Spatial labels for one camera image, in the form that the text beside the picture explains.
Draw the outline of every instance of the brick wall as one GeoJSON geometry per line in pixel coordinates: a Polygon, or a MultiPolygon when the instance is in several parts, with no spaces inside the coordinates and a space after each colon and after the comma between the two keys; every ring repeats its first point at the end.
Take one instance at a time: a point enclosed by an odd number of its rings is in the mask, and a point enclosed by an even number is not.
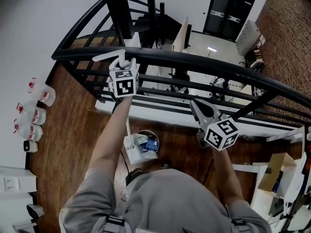
{"type": "MultiPolygon", "coordinates": [[[[256,24],[266,39],[260,48],[263,74],[311,97],[311,0],[267,0],[256,24]]],[[[287,99],[275,100],[310,113],[287,99]]]]}

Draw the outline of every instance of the cardboard box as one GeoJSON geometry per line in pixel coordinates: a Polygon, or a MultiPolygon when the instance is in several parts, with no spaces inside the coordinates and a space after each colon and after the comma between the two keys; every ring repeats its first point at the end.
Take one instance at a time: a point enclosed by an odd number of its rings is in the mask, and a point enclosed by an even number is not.
{"type": "Polygon", "coordinates": [[[294,161],[287,153],[273,154],[258,189],[274,197],[284,199],[284,204],[294,202],[303,183],[304,175],[301,172],[306,159],[305,153],[297,161],[294,161]],[[283,174],[279,185],[273,191],[281,171],[283,174]]]}

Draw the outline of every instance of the forearm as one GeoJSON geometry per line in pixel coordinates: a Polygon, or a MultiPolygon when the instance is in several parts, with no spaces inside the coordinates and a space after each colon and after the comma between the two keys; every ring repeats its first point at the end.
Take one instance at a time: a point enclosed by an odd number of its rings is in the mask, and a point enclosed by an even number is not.
{"type": "Polygon", "coordinates": [[[118,165],[131,103],[132,97],[125,97],[117,106],[97,140],[88,166],[88,169],[96,168],[102,170],[111,180],[114,180],[118,165]]]}
{"type": "Polygon", "coordinates": [[[234,172],[227,150],[213,149],[216,170],[216,186],[222,204],[230,206],[234,201],[243,200],[242,189],[234,172]]]}

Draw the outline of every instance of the plastic water bottle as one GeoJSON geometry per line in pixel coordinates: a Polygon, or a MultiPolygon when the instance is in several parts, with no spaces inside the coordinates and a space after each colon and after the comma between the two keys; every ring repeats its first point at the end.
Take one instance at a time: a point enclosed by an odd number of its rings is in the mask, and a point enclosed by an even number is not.
{"type": "Polygon", "coordinates": [[[45,109],[38,108],[31,102],[26,102],[24,105],[18,103],[16,109],[19,111],[21,119],[36,125],[42,125],[45,123],[45,119],[47,118],[47,111],[45,109]]]}
{"type": "Polygon", "coordinates": [[[40,126],[29,123],[23,119],[14,120],[14,133],[18,133],[19,136],[24,139],[39,141],[43,135],[43,131],[40,126]]]}
{"type": "Polygon", "coordinates": [[[52,87],[44,83],[35,82],[35,78],[29,83],[28,92],[33,93],[36,100],[47,106],[52,106],[56,98],[55,90],[52,87]]]}

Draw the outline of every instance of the wooden floor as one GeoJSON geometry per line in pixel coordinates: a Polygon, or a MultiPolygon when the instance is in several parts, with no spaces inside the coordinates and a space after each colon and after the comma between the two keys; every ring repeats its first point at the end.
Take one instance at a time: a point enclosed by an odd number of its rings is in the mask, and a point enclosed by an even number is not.
{"type": "MultiPolygon", "coordinates": [[[[38,143],[39,151],[31,154],[30,170],[37,176],[37,201],[45,215],[38,221],[41,232],[60,232],[58,215],[62,206],[75,193],[84,178],[96,140],[107,124],[110,115],[95,110],[95,99],[81,87],[61,66],[52,79],[56,101],[47,107],[47,121],[42,126],[43,136],[38,143]]],[[[211,161],[211,150],[201,150],[195,129],[130,119],[132,132],[151,130],[160,140],[159,159],[170,158],[173,168],[183,171],[199,182],[204,180],[211,161]]],[[[284,142],[265,143],[239,138],[229,150],[232,163],[251,164],[268,162],[272,153],[287,151],[299,158],[301,146],[284,142]]],[[[149,162],[144,168],[158,168],[159,161],[149,162]]],[[[115,178],[117,198],[124,188],[126,173],[119,159],[115,178]]],[[[256,176],[237,172],[247,201],[253,196],[256,176]]],[[[205,186],[214,194],[214,167],[212,166],[205,186]]]]}

